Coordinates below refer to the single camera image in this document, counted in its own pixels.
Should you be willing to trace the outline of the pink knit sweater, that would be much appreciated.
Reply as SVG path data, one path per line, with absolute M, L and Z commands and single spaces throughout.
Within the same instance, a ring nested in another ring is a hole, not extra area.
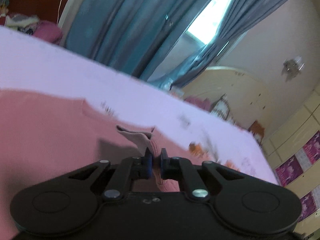
M 207 153 L 191 153 L 155 127 L 139 127 L 100 113 L 84 99 L 1 91 L 1 239 L 17 233 L 10 202 L 22 189 L 106 159 L 113 164 L 150 150 L 157 157 L 200 165 Z

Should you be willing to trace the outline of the pile of clothes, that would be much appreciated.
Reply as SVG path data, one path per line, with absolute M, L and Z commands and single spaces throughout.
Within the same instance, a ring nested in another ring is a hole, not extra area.
M 1 0 L 1 25 L 28 35 L 33 35 L 37 29 L 39 18 L 23 14 L 9 15 L 9 0 Z

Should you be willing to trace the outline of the cream round footboard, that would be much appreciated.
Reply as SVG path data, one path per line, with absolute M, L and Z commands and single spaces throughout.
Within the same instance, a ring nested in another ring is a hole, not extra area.
M 227 95 L 233 118 L 243 128 L 249 128 L 255 121 L 268 128 L 272 121 L 273 102 L 267 85 L 244 70 L 209 67 L 182 90 L 185 97 L 195 96 L 211 102 Z

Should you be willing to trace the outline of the cream cabinet with purple panels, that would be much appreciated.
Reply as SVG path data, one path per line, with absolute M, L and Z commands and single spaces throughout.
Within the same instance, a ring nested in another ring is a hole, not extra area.
M 296 232 L 312 236 L 319 230 L 319 87 L 285 124 L 263 142 L 267 161 L 279 185 L 294 192 L 302 204 Z

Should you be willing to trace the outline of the bright window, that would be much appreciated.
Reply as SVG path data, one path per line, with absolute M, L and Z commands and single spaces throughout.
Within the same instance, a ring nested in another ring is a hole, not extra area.
M 187 34 L 202 44 L 208 44 L 216 35 L 231 0 L 211 0 L 193 20 Z

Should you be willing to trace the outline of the blue-grey middle curtain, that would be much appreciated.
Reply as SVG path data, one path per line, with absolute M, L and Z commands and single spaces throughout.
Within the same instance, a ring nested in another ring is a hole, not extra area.
M 211 0 L 83 0 L 65 47 L 147 80 Z

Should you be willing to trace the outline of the blue-grey curtain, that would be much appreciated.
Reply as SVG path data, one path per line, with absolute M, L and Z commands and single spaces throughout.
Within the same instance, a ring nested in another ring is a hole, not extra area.
M 211 0 L 83 0 L 65 47 L 147 80 Z
M 216 59 L 223 47 L 267 18 L 287 0 L 231 0 L 214 38 L 196 55 L 179 66 L 173 86 L 182 88 Z

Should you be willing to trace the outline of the white floral bed sheet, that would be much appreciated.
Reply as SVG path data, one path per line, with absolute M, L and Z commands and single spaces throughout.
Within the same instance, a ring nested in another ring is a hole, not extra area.
M 220 163 L 276 183 L 260 147 L 247 131 L 143 81 L 38 38 L 1 27 L 1 87 L 84 98 L 97 111 L 135 126 L 155 126 L 183 148 L 198 142 Z

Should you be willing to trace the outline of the magenta pillow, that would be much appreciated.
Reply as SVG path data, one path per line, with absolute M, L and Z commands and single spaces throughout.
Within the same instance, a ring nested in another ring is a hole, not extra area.
M 63 38 L 63 33 L 55 23 L 49 21 L 41 21 L 38 23 L 33 37 L 39 38 L 52 44 L 59 45 Z

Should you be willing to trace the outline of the blue-grey right curtain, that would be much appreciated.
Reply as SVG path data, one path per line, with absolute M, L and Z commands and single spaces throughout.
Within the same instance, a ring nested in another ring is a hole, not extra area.
M 223 47 L 267 18 L 287 0 L 231 0 L 214 38 L 196 55 L 179 66 L 173 86 L 182 88 L 216 59 Z

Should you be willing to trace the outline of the wall socket fixture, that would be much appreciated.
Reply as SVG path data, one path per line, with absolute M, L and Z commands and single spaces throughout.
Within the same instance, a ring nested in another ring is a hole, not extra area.
M 294 59 L 285 60 L 281 74 L 286 75 L 285 81 L 288 82 L 301 74 L 303 67 L 304 62 L 300 56 L 295 57 Z

